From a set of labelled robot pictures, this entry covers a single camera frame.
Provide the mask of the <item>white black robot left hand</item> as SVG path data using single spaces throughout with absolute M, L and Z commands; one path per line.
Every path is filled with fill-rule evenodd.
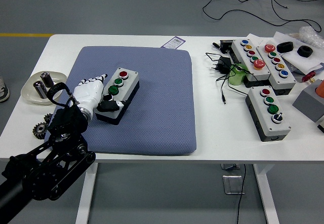
M 78 102 L 78 108 L 82 112 L 92 115 L 93 110 L 97 107 L 99 107 L 98 111 L 100 112 L 112 112 L 130 104 L 128 100 L 111 100 L 101 102 L 104 89 L 103 82 L 105 81 L 106 77 L 107 74 L 102 74 L 98 77 L 81 80 L 75 87 L 73 95 Z

